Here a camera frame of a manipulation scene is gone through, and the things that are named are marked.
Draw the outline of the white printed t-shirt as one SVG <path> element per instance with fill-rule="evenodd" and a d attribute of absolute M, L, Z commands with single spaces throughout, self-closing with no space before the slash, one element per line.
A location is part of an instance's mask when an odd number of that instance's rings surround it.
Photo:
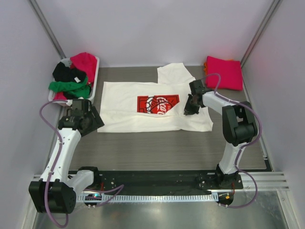
<path fill-rule="evenodd" d="M 157 83 L 104 82 L 100 116 L 105 125 L 98 132 L 210 132 L 213 122 L 207 108 L 184 114 L 189 83 L 195 80 L 184 64 L 171 63 L 157 73 Z"/>

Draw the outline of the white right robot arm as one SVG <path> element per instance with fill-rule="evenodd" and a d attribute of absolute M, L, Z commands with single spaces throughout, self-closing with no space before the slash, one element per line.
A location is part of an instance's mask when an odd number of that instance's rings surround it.
<path fill-rule="evenodd" d="M 206 88 L 201 80 L 189 83 L 191 93 L 184 108 L 185 115 L 199 114 L 201 108 L 211 108 L 222 116 L 226 140 L 223 157 L 216 166 L 213 182 L 227 188 L 238 176 L 238 165 L 244 149 L 258 134 L 254 111 L 247 101 L 238 102 Z"/>

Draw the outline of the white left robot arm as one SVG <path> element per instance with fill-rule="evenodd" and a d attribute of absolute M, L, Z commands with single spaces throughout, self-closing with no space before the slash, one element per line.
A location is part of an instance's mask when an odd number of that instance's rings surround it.
<path fill-rule="evenodd" d="M 73 212 L 77 196 L 86 188 L 97 190 L 102 183 L 97 167 L 81 167 L 68 177 L 71 160 L 80 139 L 104 123 L 88 99 L 73 99 L 58 126 L 53 130 L 57 140 L 49 162 L 39 180 L 32 181 L 29 193 L 39 213 Z"/>

